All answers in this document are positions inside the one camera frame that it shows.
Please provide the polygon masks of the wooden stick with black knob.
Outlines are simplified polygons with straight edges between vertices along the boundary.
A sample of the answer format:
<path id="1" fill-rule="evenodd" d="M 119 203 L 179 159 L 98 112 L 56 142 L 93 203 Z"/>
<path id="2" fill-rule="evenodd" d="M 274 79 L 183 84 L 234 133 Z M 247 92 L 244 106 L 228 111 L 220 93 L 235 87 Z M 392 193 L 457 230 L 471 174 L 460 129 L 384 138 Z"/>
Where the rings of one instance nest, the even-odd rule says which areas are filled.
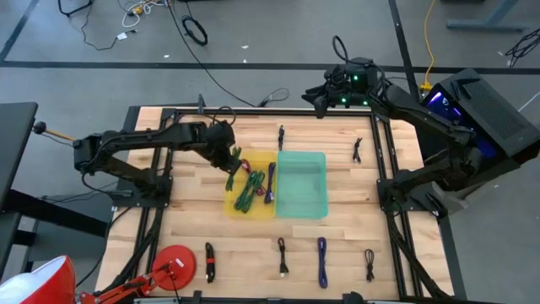
<path id="1" fill-rule="evenodd" d="M 34 133 L 39 134 L 39 135 L 48 134 L 48 135 L 52 135 L 54 137 L 61 138 L 61 139 L 64 139 L 64 140 L 68 140 L 68 141 L 74 141 L 75 140 L 75 138 L 73 138 L 71 136 L 68 136 L 68 135 L 65 135 L 63 133 L 59 133 L 57 131 L 53 131 L 53 130 L 49 129 L 45 122 L 36 122 L 34 124 L 32 130 L 33 130 Z"/>

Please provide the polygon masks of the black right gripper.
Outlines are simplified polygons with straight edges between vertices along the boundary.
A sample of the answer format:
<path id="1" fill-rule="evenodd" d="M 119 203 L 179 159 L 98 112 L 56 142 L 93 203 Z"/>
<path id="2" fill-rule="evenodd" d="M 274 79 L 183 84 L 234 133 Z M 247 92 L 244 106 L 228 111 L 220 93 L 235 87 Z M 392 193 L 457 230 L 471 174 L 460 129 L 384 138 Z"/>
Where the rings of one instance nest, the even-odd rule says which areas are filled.
<path id="1" fill-rule="evenodd" d="M 329 106 L 367 106 L 369 93 L 377 86 L 378 68 L 368 58 L 354 58 L 324 73 L 326 83 L 305 90 L 302 100 L 313 100 L 317 118 Z"/>

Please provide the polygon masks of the grey desk foot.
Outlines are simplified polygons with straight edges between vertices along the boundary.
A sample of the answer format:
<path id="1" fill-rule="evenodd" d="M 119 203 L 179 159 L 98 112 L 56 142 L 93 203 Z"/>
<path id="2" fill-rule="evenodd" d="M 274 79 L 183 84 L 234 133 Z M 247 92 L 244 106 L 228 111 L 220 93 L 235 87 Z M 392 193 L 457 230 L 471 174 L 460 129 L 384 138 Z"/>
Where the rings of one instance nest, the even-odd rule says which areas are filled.
<path id="1" fill-rule="evenodd" d="M 513 9 L 519 0 L 500 0 L 493 12 L 486 19 L 449 19 L 449 30 L 486 30 L 499 32 L 522 32 L 528 27 L 523 24 L 502 24 L 503 18 Z"/>

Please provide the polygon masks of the red lamp base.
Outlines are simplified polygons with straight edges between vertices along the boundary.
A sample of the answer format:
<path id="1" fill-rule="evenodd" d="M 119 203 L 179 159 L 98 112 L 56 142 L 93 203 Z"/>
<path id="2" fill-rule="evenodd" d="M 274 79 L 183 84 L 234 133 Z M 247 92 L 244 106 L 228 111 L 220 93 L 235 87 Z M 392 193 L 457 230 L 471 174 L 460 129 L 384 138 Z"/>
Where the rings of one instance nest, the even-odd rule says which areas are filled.
<path id="1" fill-rule="evenodd" d="M 153 271 L 157 271 L 157 286 L 163 290 L 179 290 L 186 287 L 197 271 L 194 252 L 182 245 L 168 246 L 162 249 L 153 262 Z"/>

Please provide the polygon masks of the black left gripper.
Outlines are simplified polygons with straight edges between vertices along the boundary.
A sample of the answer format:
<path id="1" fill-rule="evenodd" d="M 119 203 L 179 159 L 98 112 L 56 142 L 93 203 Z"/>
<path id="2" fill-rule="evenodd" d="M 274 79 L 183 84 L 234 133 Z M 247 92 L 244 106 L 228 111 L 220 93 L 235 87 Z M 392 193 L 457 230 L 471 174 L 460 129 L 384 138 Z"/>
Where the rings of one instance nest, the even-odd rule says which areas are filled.
<path id="1" fill-rule="evenodd" d="M 235 135 L 232 127 L 226 122 L 217 122 L 206 131 L 206 155 L 205 158 L 214 167 L 223 167 L 223 171 L 230 175 L 242 167 L 242 160 L 236 159 L 230 152 L 230 147 L 235 143 Z"/>

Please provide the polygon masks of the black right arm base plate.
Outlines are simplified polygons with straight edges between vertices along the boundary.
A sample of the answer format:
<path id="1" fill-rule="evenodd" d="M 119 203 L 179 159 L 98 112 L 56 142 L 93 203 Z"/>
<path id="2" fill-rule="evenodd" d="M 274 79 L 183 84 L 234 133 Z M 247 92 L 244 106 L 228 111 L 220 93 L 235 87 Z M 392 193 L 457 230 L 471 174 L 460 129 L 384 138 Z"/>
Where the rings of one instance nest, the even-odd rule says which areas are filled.
<path id="1" fill-rule="evenodd" d="M 383 211 L 408 212 L 425 211 L 435 217 L 447 215 L 448 209 L 437 195 L 432 183 L 415 187 L 405 199 L 390 194 L 390 179 L 380 179 L 376 183 L 380 206 Z"/>

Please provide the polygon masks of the black computer tower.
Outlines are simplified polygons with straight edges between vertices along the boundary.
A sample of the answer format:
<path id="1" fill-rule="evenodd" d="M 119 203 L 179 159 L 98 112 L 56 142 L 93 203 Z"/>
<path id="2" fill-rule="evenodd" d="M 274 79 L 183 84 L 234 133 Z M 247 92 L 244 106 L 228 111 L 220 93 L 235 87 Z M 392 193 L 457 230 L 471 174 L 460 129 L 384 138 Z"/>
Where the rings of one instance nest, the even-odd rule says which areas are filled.
<path id="1" fill-rule="evenodd" d="M 435 84 L 421 105 L 476 133 L 481 171 L 505 160 L 520 165 L 540 154 L 540 130 L 472 68 Z"/>

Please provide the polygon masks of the black side desk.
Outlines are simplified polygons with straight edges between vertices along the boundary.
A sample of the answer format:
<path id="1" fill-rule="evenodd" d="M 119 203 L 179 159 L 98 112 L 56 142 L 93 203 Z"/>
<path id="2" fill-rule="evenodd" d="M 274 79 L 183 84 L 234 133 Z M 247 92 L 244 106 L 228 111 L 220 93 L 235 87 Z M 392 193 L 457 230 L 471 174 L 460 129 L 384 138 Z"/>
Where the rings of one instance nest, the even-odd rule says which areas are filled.
<path id="1" fill-rule="evenodd" d="M 14 244 L 30 247 L 36 234 L 19 229 L 24 216 L 103 237 L 107 224 L 12 189 L 24 149 L 35 123 L 34 102 L 0 104 L 0 279 Z"/>

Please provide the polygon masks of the green plastic tray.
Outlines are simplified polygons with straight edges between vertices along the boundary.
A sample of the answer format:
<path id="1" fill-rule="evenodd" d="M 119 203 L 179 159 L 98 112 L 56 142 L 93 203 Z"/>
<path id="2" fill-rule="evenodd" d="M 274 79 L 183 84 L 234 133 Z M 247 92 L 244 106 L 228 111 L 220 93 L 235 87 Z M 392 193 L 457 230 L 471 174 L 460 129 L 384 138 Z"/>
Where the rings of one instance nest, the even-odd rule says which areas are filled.
<path id="1" fill-rule="evenodd" d="M 327 215 L 325 154 L 310 151 L 280 151 L 276 216 L 319 220 Z"/>

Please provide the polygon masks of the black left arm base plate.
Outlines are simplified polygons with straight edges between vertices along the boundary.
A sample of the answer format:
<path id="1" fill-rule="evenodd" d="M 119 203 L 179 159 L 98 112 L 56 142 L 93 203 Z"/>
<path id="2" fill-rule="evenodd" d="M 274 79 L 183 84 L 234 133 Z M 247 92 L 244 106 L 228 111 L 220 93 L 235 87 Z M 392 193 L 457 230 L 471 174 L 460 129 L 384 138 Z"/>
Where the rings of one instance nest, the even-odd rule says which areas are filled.
<path id="1" fill-rule="evenodd" d="M 166 207 L 170 201 L 173 178 L 156 176 L 154 183 L 118 181 L 111 195 L 116 207 Z"/>

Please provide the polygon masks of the red lamp shade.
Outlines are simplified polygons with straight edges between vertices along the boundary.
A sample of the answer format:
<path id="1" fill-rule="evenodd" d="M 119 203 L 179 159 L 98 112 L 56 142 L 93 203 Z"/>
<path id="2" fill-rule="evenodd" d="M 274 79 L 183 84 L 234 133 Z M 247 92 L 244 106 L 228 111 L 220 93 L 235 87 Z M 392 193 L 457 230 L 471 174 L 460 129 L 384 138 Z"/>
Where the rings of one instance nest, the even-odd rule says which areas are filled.
<path id="1" fill-rule="evenodd" d="M 72 260 L 62 255 L 0 285 L 0 304 L 75 304 Z"/>

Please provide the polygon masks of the yellow plastic tray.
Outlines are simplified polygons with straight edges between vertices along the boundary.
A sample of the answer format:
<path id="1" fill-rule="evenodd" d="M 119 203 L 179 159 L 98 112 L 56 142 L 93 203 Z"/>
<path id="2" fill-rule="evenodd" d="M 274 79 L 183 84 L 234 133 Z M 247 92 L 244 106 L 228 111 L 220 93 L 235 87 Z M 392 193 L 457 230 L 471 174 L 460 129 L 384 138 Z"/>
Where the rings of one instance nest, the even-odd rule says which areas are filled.
<path id="1" fill-rule="evenodd" d="M 268 165 L 271 162 L 277 162 L 277 153 L 273 151 L 243 150 L 240 157 L 249 162 L 250 168 L 253 171 L 263 171 L 265 173 L 262 186 L 267 189 Z M 242 167 L 235 173 L 232 190 L 225 193 L 224 213 L 236 219 L 268 220 L 273 218 L 276 215 L 278 192 L 275 173 L 273 173 L 272 181 L 274 200 L 266 204 L 264 193 L 262 195 L 255 194 L 247 212 L 244 213 L 241 209 L 235 208 L 235 202 L 245 188 L 248 177 L 249 173 Z"/>

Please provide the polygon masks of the black table corner panel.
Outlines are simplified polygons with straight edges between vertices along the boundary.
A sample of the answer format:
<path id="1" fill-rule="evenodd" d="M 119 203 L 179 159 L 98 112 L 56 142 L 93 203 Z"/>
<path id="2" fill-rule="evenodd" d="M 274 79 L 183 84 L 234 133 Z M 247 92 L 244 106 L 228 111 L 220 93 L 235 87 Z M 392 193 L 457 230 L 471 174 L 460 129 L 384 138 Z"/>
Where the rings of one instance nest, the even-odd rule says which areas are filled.
<path id="1" fill-rule="evenodd" d="M 138 115 L 140 112 L 141 106 L 130 106 L 127 110 L 126 118 L 123 123 L 122 130 L 129 133 L 127 137 L 127 147 L 125 150 L 136 149 L 136 143 L 140 140 L 139 136 L 133 136 L 135 132 L 135 127 L 138 122 Z"/>

